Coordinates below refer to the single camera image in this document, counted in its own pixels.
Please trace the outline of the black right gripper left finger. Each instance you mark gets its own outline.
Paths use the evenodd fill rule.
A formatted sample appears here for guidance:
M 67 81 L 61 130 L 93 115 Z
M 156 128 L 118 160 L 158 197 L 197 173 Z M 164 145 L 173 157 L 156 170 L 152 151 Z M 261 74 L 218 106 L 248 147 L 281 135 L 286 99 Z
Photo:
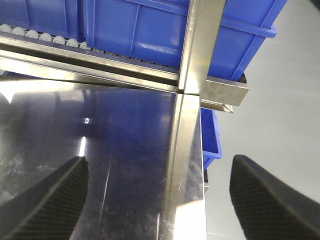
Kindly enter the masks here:
M 0 206 L 2 240 L 68 240 L 81 216 L 89 184 L 85 157 L 75 156 Z

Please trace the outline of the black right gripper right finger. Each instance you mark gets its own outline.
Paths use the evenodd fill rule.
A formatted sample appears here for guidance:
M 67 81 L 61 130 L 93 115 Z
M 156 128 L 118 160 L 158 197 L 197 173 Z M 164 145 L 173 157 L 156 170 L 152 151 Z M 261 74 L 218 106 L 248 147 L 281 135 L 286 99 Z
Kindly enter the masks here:
M 229 193 L 248 240 L 320 238 L 320 204 L 245 155 L 233 157 Z

